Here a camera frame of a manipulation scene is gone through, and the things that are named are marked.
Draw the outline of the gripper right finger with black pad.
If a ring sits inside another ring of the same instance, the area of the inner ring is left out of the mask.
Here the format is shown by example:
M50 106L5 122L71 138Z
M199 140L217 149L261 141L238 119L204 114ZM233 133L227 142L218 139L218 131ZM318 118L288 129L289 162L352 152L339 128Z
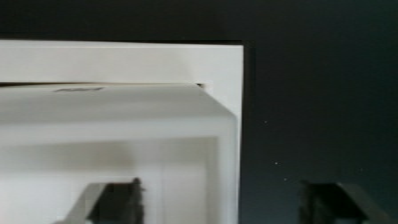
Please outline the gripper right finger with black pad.
M298 224L394 224L355 184L302 182Z

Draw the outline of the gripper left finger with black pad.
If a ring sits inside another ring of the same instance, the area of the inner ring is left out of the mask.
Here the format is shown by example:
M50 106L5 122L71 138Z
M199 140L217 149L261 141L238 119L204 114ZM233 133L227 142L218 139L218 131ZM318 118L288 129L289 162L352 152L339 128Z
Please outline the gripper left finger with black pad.
M144 224L142 181L90 183L55 224Z

